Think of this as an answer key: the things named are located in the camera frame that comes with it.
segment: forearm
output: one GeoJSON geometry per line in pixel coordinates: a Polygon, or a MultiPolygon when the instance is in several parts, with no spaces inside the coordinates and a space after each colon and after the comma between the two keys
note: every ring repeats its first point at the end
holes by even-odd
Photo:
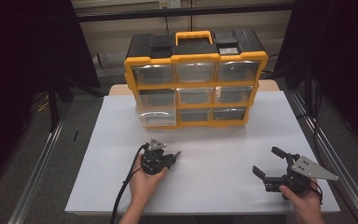
{"type": "Polygon", "coordinates": [[[141,220],[142,213],[145,210],[147,202],[131,201],[126,213],[121,218],[119,224],[138,224],[141,220]]]}

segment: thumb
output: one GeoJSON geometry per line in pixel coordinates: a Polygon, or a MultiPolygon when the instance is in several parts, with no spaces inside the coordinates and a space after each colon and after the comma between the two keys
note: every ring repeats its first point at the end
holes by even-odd
{"type": "Polygon", "coordinates": [[[279,190],[284,196],[286,196],[286,198],[288,198],[294,204],[298,203],[298,201],[300,200],[300,198],[285,185],[279,186],[279,190]]]}

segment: human hand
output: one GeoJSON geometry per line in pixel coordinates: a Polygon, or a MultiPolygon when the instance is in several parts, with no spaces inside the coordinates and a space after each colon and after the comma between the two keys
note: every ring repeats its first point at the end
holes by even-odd
{"type": "Polygon", "coordinates": [[[147,201],[155,192],[158,187],[158,183],[168,172],[168,168],[164,167],[156,175],[148,175],[144,172],[141,165],[141,158],[143,155],[139,155],[135,165],[133,166],[133,172],[135,172],[130,180],[131,190],[131,202],[146,205],[147,201]]]}
{"type": "MultiPolygon", "coordinates": [[[[312,178],[311,181],[316,183],[316,179],[312,178]]],[[[317,186],[310,182],[310,186],[317,190],[317,186]]],[[[323,224],[324,219],[321,213],[321,201],[319,195],[312,190],[303,196],[298,197],[285,185],[279,187],[283,193],[295,205],[295,213],[297,222],[300,224],[323,224]]]]}

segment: transparent drawer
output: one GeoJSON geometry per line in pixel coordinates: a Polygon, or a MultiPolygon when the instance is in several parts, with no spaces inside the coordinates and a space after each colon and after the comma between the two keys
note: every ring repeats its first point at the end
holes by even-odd
{"type": "Polygon", "coordinates": [[[138,118],[142,121],[144,127],[176,125],[175,110],[165,110],[165,111],[138,110],[137,113],[138,113],[138,118]]]}
{"type": "Polygon", "coordinates": [[[246,107],[216,107],[213,109],[214,120],[242,119],[246,107]]]}
{"type": "Polygon", "coordinates": [[[174,90],[147,90],[139,91],[138,107],[141,109],[163,108],[175,109],[174,90]]]}
{"type": "Polygon", "coordinates": [[[258,61],[224,62],[217,65],[218,81],[254,80],[258,61]]]}
{"type": "Polygon", "coordinates": [[[132,71],[138,84],[173,83],[173,68],[170,64],[133,66],[132,71]]]}
{"type": "Polygon", "coordinates": [[[246,103],[252,86],[242,87],[216,87],[214,91],[214,102],[217,104],[246,103]]]}
{"type": "Polygon", "coordinates": [[[213,88],[178,88],[180,104],[209,104],[212,101],[213,88]]]}
{"type": "Polygon", "coordinates": [[[213,81],[215,63],[179,63],[175,66],[177,82],[213,81]]]}
{"type": "Polygon", "coordinates": [[[182,122],[208,121],[209,115],[211,114],[211,109],[180,109],[179,114],[182,122]]]}

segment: person's right hand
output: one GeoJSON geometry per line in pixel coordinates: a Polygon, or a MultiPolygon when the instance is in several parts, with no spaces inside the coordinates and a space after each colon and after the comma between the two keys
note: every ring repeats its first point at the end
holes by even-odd
{"type": "MultiPolygon", "coordinates": [[[[313,189],[317,190],[317,186],[310,183],[313,189]]],[[[312,190],[303,197],[298,197],[289,188],[282,185],[279,190],[295,205],[295,214],[297,222],[300,224],[323,224],[324,219],[321,213],[321,201],[319,195],[312,190]]]]}

